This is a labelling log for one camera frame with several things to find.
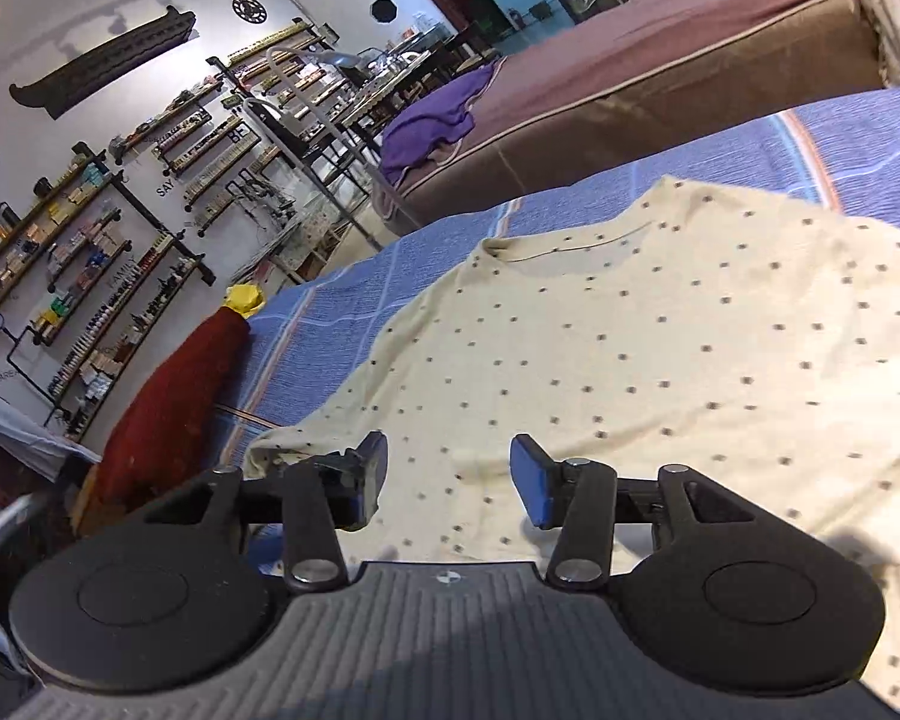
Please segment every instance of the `yellow cloth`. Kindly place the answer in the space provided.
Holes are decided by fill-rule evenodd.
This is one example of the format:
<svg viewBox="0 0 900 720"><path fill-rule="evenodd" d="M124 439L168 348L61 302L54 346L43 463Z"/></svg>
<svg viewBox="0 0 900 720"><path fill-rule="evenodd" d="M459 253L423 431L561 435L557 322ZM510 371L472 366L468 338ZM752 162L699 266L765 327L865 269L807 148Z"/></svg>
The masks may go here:
<svg viewBox="0 0 900 720"><path fill-rule="evenodd" d="M266 298L256 284L235 284L227 289L223 305L249 319L266 305Z"/></svg>
<svg viewBox="0 0 900 720"><path fill-rule="evenodd" d="M374 429L389 478L370 527L341 534L351 562L545 562L554 535L509 480L517 433L624 477L688 464L879 577L866 682L899 703L898 229L667 178L608 223L483 241L247 469ZM614 567L639 557L618 544Z"/></svg>

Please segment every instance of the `silver screw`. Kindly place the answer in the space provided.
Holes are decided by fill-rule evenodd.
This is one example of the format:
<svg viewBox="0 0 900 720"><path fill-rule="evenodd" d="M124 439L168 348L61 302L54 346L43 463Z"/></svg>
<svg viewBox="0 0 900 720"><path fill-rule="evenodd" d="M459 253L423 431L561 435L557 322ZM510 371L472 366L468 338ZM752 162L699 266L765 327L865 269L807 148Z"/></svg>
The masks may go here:
<svg viewBox="0 0 900 720"><path fill-rule="evenodd" d="M554 570L557 579L574 584L600 579L602 573L604 572L602 572L600 566L596 565L595 562L592 560L582 560L579 557L572 557L571 560L564 560L557 566L557 569Z"/></svg>
<svg viewBox="0 0 900 720"><path fill-rule="evenodd" d="M320 584L324 581L336 579L340 570L336 563L324 560L322 557L313 557L311 560L300 560L290 571L293 579L303 581L306 584Z"/></svg>

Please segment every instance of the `yellow item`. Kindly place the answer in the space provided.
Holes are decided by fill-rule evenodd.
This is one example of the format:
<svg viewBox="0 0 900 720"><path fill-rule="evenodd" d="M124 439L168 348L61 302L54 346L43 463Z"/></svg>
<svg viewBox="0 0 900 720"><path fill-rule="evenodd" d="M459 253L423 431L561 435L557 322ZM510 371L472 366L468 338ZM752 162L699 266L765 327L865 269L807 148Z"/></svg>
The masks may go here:
<svg viewBox="0 0 900 720"><path fill-rule="evenodd" d="M235 284L226 291L223 305L249 319L266 305L266 298L256 284Z"/></svg>

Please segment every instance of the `fire extinguisher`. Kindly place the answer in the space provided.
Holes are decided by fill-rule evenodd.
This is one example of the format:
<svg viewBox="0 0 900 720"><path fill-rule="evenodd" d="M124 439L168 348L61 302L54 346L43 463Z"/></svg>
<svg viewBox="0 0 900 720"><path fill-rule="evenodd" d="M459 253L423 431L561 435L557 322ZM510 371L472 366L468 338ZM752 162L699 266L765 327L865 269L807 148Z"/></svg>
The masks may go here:
<svg viewBox="0 0 900 720"><path fill-rule="evenodd" d="M525 20L523 20L523 16L520 15L520 11L518 11L516 8L511 8L509 9L508 13L511 16L511 21L514 22L514 25L517 29L526 28L527 23L525 22Z"/></svg>

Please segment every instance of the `blue bed sheet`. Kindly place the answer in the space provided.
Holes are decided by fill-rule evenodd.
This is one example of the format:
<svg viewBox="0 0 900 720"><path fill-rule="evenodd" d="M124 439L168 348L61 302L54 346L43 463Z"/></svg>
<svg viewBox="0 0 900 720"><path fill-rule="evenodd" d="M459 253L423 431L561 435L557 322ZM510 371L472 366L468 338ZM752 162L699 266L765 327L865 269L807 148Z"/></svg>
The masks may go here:
<svg viewBox="0 0 900 720"><path fill-rule="evenodd" d="M250 352L214 424L216 457L305 418L379 330L487 237L615 217L661 175L780 191L900 227L900 90L803 105L488 211L431 224L370 260L285 290L250 319Z"/></svg>

